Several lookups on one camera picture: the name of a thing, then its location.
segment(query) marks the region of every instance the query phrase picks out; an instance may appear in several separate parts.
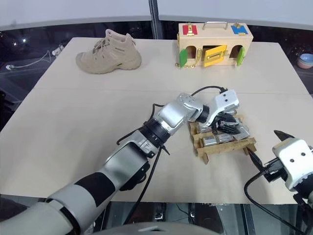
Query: wooden toy box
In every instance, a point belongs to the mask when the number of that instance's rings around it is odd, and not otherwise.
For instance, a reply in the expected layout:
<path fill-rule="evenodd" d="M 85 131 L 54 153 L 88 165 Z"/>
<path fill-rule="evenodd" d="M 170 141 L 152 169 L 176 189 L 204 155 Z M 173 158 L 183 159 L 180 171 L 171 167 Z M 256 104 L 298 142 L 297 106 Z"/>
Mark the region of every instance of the wooden toy box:
<path fill-rule="evenodd" d="M 177 66 L 241 65 L 253 36 L 245 23 L 180 23 Z"/>

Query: red latch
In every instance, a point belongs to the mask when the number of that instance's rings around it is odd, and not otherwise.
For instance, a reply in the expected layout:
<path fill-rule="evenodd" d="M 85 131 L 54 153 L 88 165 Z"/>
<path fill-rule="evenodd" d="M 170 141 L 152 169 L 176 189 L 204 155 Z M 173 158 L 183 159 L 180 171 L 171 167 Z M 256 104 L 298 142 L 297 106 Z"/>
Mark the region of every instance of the red latch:
<path fill-rule="evenodd" d="M 188 36 L 193 36 L 193 35 L 197 35 L 197 26 L 192 25 L 192 24 L 187 24 L 187 25 L 183 25 L 182 26 L 182 33 L 184 35 L 188 35 Z"/>

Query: yellow door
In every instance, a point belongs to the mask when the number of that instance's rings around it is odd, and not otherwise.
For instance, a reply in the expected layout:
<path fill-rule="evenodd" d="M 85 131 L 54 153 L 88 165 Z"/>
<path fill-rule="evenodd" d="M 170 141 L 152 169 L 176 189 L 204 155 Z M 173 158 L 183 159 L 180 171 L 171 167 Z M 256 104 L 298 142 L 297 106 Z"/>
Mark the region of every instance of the yellow door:
<path fill-rule="evenodd" d="M 226 47 L 227 45 L 222 45 L 210 50 L 206 50 L 204 54 L 203 66 L 207 67 L 209 65 L 221 62 L 224 59 L 224 52 Z"/>

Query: silver block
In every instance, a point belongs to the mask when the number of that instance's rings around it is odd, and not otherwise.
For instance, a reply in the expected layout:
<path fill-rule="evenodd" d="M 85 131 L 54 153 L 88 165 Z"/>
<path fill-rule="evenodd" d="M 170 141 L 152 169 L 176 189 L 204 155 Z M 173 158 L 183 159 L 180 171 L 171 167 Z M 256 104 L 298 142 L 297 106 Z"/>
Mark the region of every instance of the silver block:
<path fill-rule="evenodd" d="M 239 124 L 237 128 L 240 131 L 240 133 L 232 135 L 235 138 L 235 140 L 239 141 L 250 136 L 249 129 L 246 126 Z"/>
<path fill-rule="evenodd" d="M 202 138 L 202 143 L 204 147 L 218 144 L 214 136 Z"/>
<path fill-rule="evenodd" d="M 224 133 L 224 134 L 216 135 L 216 140 L 218 143 L 227 143 L 227 142 L 234 140 L 234 138 L 231 135 Z"/>
<path fill-rule="evenodd" d="M 241 122 L 239 121 L 239 119 L 238 119 L 238 118 L 236 118 L 236 117 L 235 117 L 235 120 L 236 120 L 236 122 L 227 122 L 227 121 L 222 121 L 222 123 L 223 123 L 224 125 L 227 125 L 227 126 L 238 125 L 238 124 L 240 124 L 240 123 L 241 123 Z"/>
<path fill-rule="evenodd" d="M 233 110 L 228 110 L 224 112 L 225 114 L 230 114 L 230 115 L 236 115 L 237 114 L 237 110 L 233 109 Z"/>
<path fill-rule="evenodd" d="M 197 133 L 207 133 L 207 132 L 211 132 L 212 128 L 211 127 L 203 127 L 200 126 L 199 124 L 197 125 Z"/>

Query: table surface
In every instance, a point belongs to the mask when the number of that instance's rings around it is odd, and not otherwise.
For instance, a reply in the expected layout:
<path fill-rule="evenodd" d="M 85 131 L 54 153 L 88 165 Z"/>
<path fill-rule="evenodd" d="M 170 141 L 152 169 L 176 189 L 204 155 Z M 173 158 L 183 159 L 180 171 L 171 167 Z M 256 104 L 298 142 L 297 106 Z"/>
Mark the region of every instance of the table surface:
<path fill-rule="evenodd" d="M 276 43 L 252 43 L 240 67 L 178 69 L 175 41 L 136 40 L 138 69 L 87 74 L 77 68 L 75 56 L 96 41 L 72 39 L 0 133 L 0 193 L 48 197 L 100 168 L 116 140 L 149 117 L 152 103 L 207 85 L 236 90 L 238 111 L 264 163 L 274 158 L 275 129 L 313 143 L 313 126 L 301 128 L 296 121 L 299 114 L 313 116 L 313 100 Z M 209 101 L 217 92 L 198 97 Z M 243 151 L 211 155 L 205 165 L 186 125 L 166 146 L 171 155 L 161 154 L 143 201 L 248 203 L 243 187 L 257 169 Z M 135 201 L 143 186 L 113 200 Z M 282 180 L 260 179 L 250 192 L 260 203 L 294 203 Z"/>

